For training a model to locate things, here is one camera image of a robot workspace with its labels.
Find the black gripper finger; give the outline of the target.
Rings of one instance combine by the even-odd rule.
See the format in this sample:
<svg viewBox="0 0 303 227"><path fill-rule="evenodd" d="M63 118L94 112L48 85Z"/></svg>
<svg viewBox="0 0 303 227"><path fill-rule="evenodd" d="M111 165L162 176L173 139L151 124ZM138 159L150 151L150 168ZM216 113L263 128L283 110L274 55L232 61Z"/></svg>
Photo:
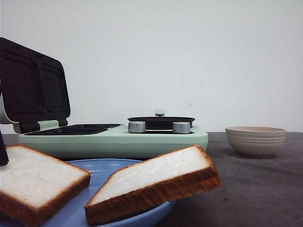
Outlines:
<svg viewBox="0 0 303 227"><path fill-rule="evenodd" d="M0 166L6 166L9 162L9 158L6 151L6 146L3 141L2 134L0 134Z"/></svg>

